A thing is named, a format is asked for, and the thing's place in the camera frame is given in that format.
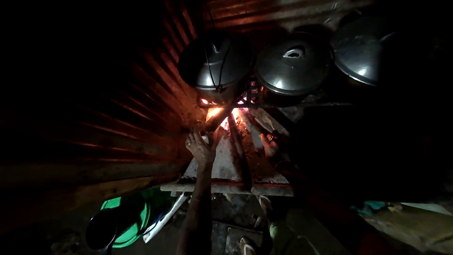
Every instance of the pot handle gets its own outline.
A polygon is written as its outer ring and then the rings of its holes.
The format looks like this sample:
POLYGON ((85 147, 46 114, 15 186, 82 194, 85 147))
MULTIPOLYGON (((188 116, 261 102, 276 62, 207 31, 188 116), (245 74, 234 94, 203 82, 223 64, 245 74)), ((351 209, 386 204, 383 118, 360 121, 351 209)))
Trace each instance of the pot handle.
POLYGON ((290 59, 303 58, 304 56, 305 56, 305 47, 303 45, 294 46, 294 47, 288 49, 288 51, 282 55, 282 57, 290 58, 290 59))

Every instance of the floor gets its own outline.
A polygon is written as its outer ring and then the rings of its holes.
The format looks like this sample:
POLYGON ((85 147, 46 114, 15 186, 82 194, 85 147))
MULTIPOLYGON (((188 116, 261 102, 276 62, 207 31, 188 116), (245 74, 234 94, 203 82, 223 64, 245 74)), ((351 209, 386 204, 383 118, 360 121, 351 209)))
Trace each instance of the floor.
MULTIPOLYGON (((212 254, 225 254, 225 243, 230 226, 247 228, 263 232, 263 238, 269 238, 267 221, 254 228, 253 224, 258 216, 263 217, 263 211, 252 195, 223 194, 212 196, 212 254)), ((286 220, 295 227, 300 234, 306 235, 314 245, 318 245, 321 254, 348 254, 339 242, 325 229, 307 210, 290 208, 291 198, 272 197, 277 208, 286 214, 286 220)), ((84 243, 84 232, 90 218, 99 211, 100 204, 90 204, 78 210, 61 215, 52 221, 35 223, 25 228, 16 229, 0 238, 2 247, 20 247, 31 254, 59 254, 59 255, 92 255, 99 254, 89 250, 84 243)), ((173 222, 167 224, 161 232, 145 244, 138 239, 132 245, 114 249, 114 255, 126 254, 175 254, 176 244, 182 222, 185 218, 184 210, 188 204, 174 217, 173 222)), ((270 252, 271 247, 263 247, 264 254, 270 252)))

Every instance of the hand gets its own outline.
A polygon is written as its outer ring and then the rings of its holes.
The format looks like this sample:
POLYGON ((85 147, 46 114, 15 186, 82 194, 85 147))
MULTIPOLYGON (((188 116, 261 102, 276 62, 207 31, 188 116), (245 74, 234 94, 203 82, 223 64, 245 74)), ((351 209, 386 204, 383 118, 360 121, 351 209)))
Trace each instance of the hand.
POLYGON ((269 142, 271 137, 272 137, 271 135, 267 135, 267 137, 265 137, 264 134, 261 134, 261 142, 263 143, 264 152, 266 153, 266 157, 268 158, 274 157, 279 151, 279 146, 277 145, 276 142, 274 141, 269 142))
POLYGON ((213 133, 207 133, 210 144, 207 144, 200 135, 198 128, 194 129, 186 138, 186 148, 192 153, 198 166, 207 166, 214 163, 216 146, 213 133))

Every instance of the pot lid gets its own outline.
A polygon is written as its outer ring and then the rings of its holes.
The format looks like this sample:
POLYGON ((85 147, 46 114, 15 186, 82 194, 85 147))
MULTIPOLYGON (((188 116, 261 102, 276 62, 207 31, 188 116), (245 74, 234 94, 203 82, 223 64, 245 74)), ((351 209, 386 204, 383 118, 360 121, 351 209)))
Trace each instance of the pot lid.
POLYGON ((187 46, 179 57, 178 71, 188 85, 215 90, 212 79, 216 87, 219 84, 221 88, 230 86, 249 73, 252 61, 252 47, 246 38, 210 31, 205 33, 204 39, 198 38, 187 46))
POLYGON ((258 81, 284 95, 304 95, 326 78, 332 57, 312 34, 297 32, 259 54, 255 65, 258 81))
POLYGON ((380 17, 363 17, 345 24, 331 41, 336 66, 355 80, 377 85, 382 51, 394 35, 394 28, 380 17))

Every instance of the rusty corrugated wall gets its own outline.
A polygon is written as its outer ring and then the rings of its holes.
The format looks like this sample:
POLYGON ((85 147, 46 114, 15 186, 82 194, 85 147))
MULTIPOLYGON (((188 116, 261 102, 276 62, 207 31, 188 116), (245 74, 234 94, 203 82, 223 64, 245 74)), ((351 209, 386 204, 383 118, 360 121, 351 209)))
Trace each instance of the rusty corrugated wall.
MULTIPOLYGON (((247 32, 281 27, 291 32, 304 25, 322 24, 336 29, 351 11, 371 5, 373 0, 212 0, 215 27, 247 32)), ((205 15, 209 25, 211 17, 205 15)))
POLYGON ((208 10, 216 29, 259 41, 274 29, 334 29, 370 3, 163 0, 21 13, 28 23, 10 37, 13 78, 1 93, 2 216, 11 219, 2 231, 179 178, 191 157, 185 132, 205 112, 178 57, 211 29, 208 10))

